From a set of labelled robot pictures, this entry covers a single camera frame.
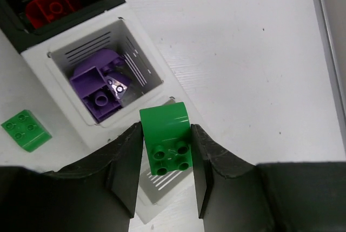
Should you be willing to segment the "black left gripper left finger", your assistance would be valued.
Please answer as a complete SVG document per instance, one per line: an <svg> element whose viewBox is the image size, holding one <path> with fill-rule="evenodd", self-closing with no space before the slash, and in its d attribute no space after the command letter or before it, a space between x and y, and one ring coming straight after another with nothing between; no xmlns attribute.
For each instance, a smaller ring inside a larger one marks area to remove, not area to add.
<svg viewBox="0 0 346 232"><path fill-rule="evenodd" d="M128 231L143 152L140 123L59 171L1 167L1 231Z"/></svg>

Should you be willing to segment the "red round lego piece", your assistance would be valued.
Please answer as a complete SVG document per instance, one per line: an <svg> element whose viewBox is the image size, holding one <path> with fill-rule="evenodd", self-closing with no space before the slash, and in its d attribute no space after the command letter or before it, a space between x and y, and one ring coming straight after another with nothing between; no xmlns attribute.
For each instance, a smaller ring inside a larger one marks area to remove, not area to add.
<svg viewBox="0 0 346 232"><path fill-rule="evenodd" d="M80 0L33 0L25 7L25 15L35 29L50 24L82 8Z"/></svg>

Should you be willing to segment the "green 2x2 lego brick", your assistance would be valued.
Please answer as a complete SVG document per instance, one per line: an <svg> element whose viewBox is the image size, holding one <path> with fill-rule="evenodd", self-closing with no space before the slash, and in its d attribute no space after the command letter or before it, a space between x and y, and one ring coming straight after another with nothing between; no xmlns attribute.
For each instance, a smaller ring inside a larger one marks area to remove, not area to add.
<svg viewBox="0 0 346 232"><path fill-rule="evenodd" d="M52 138L30 110L22 110L1 124L23 150L31 153Z"/></svg>

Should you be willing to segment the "purple curved lego brick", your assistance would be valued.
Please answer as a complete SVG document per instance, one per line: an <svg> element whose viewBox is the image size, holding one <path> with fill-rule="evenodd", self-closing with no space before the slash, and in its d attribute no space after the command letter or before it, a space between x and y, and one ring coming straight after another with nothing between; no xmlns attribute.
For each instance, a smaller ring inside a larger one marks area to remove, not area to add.
<svg viewBox="0 0 346 232"><path fill-rule="evenodd" d="M70 84L97 123L121 108L105 76L122 65L124 59L111 49L101 49L74 69Z"/></svg>

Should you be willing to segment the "purple flower lego brick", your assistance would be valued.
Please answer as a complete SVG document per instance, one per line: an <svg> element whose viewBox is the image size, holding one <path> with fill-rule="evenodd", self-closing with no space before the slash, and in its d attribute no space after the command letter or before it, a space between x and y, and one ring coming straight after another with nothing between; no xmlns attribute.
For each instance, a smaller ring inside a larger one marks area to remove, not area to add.
<svg viewBox="0 0 346 232"><path fill-rule="evenodd" d="M116 100L122 107L125 107L125 95L132 80L120 72L110 72L105 76L105 80L110 86L111 91L114 93Z"/></svg>

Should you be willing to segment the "green sloped lego brick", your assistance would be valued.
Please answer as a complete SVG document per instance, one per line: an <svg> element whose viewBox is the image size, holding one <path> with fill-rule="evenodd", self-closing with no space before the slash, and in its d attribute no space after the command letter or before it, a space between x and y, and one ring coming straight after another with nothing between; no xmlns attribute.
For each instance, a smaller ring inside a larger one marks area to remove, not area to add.
<svg viewBox="0 0 346 232"><path fill-rule="evenodd" d="M152 175L192 167L191 125L183 102L139 111Z"/></svg>

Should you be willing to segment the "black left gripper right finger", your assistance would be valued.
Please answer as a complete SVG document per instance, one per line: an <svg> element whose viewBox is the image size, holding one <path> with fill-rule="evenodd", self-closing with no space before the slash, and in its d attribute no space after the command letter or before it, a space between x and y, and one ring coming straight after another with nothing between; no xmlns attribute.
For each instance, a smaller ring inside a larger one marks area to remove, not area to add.
<svg viewBox="0 0 346 232"><path fill-rule="evenodd" d="M253 165L191 127L205 231L345 231L345 163Z"/></svg>

